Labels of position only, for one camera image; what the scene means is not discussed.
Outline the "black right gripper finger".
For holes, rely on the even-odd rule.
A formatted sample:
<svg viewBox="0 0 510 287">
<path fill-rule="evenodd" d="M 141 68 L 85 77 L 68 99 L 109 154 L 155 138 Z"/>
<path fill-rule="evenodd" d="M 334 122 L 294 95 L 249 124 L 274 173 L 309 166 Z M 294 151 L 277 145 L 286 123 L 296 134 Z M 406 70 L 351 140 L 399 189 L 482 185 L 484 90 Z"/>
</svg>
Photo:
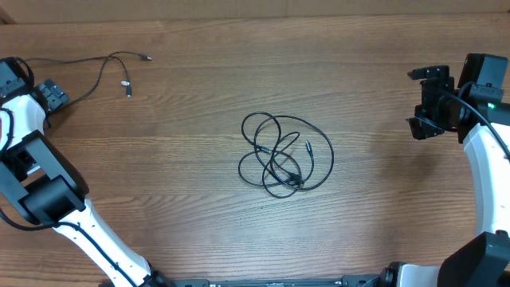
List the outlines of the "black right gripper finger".
<svg viewBox="0 0 510 287">
<path fill-rule="evenodd" d="M 412 117 L 406 120 L 410 126 L 411 134 L 416 140 L 426 140 L 442 135 L 445 130 L 439 128 L 433 122 L 419 117 Z"/>
<path fill-rule="evenodd" d="M 449 66 L 448 65 L 435 65 L 424 67 L 420 69 L 414 69 L 407 73 L 407 76 L 412 80 L 421 79 L 448 79 L 449 78 Z"/>
</svg>

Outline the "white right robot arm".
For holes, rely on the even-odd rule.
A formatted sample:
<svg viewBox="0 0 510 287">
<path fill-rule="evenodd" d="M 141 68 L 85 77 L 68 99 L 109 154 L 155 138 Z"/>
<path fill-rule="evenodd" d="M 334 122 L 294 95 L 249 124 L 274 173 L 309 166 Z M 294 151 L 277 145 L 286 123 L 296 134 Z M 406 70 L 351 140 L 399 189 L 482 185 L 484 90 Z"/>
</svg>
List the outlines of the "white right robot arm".
<svg viewBox="0 0 510 287">
<path fill-rule="evenodd" d="M 475 237 L 440 265 L 392 262 L 371 286 L 507 286 L 509 284 L 509 105 L 503 101 L 509 60 L 466 56 L 461 76 L 435 65 L 408 73 L 422 102 L 408 119 L 412 136 L 426 140 L 457 133 L 468 158 L 476 205 Z"/>
</svg>

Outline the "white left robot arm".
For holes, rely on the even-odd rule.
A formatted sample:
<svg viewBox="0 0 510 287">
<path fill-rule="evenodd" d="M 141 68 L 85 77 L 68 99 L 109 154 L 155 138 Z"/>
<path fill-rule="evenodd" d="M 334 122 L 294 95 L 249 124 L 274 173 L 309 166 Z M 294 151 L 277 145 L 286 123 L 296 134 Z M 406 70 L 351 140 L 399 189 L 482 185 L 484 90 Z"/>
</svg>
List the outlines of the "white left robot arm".
<svg viewBox="0 0 510 287">
<path fill-rule="evenodd" d="M 171 286 L 100 217 L 79 171 L 45 137 L 49 117 L 73 105 L 54 81 L 36 84 L 20 57 L 1 60 L 1 192 L 26 220 L 23 231 L 53 229 L 108 276 L 108 286 Z"/>
</svg>

